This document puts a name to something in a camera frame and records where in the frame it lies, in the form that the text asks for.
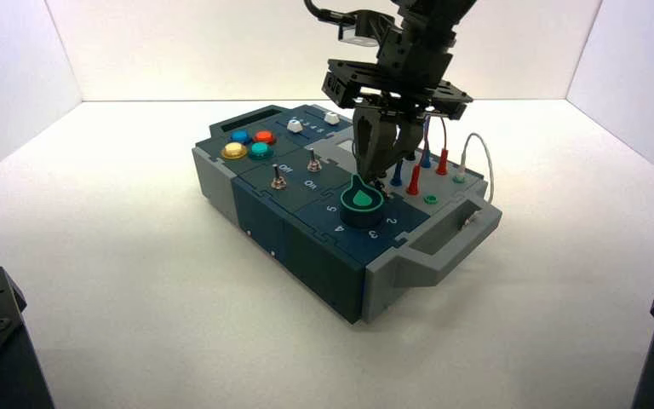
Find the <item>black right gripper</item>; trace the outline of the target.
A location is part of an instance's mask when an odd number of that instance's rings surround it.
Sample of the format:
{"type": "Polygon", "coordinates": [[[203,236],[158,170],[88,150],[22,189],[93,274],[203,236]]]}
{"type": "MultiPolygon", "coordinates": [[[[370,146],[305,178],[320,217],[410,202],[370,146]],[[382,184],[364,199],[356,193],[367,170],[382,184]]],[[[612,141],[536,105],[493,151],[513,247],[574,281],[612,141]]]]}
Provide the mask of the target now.
{"type": "Polygon", "coordinates": [[[424,136],[424,120],[396,124],[390,112],[425,111],[459,119],[473,98],[443,79],[456,42],[447,28],[388,30],[377,62],[328,60],[323,92],[339,107],[354,108],[353,135],[360,176],[379,176],[413,153],[424,136]]]}

